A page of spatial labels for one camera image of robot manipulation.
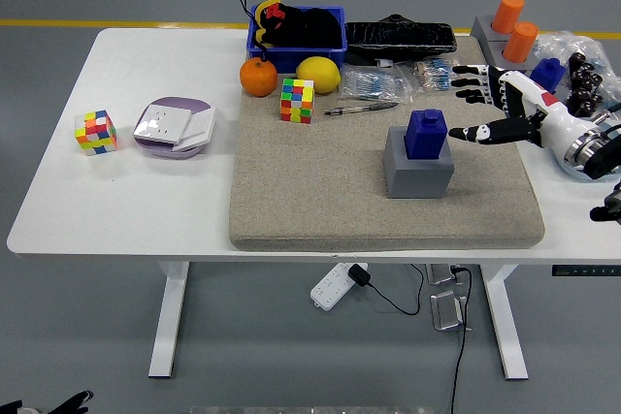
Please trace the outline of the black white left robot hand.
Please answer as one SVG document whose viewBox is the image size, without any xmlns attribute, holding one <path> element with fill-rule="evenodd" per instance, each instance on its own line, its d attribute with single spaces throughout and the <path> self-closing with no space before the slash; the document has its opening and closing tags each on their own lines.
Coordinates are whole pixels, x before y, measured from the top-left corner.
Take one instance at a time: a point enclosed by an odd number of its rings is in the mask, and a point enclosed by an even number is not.
<svg viewBox="0 0 621 414">
<path fill-rule="evenodd" d="M 93 398 L 93 392 L 84 390 L 68 398 L 58 406 L 54 407 L 49 414 L 82 414 L 88 411 L 86 405 Z M 41 411 L 35 408 L 24 407 L 20 399 L 3 404 L 1 414 L 40 414 Z"/>
</svg>

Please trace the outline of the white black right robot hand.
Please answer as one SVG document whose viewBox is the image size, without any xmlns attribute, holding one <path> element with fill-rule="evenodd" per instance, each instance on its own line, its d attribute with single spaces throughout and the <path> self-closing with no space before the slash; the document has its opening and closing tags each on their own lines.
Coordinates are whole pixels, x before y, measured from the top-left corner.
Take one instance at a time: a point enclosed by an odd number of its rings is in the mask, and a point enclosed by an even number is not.
<svg viewBox="0 0 621 414">
<path fill-rule="evenodd" d="M 471 143 L 501 144 L 528 141 L 553 151 L 560 162 L 578 168 L 583 155 L 598 138 L 596 125 L 569 114 L 554 95 L 521 72 L 489 65 L 458 65 L 451 86 L 469 104 L 489 104 L 503 111 L 503 119 L 468 128 L 452 128 L 448 135 Z"/>
</svg>

